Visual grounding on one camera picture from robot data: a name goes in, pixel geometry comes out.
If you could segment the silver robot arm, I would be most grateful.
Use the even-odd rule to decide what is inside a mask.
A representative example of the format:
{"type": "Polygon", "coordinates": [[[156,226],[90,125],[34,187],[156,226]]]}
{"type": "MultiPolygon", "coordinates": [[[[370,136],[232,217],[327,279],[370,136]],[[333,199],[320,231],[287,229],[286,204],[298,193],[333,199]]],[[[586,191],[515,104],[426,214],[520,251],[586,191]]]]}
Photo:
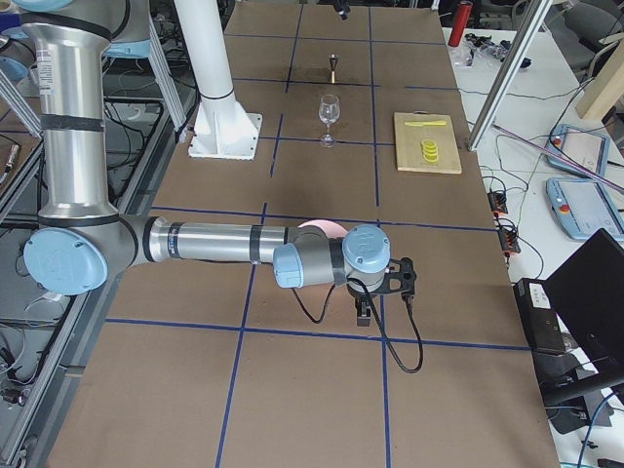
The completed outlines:
{"type": "Polygon", "coordinates": [[[123,215],[108,196],[101,59],[111,46],[149,51],[145,1],[23,1],[36,48],[48,200],[23,248],[30,276],[63,295],[170,258],[270,264],[279,286],[346,286],[362,303],[389,291],[390,242],[373,225],[295,228],[169,222],[123,215]]]}

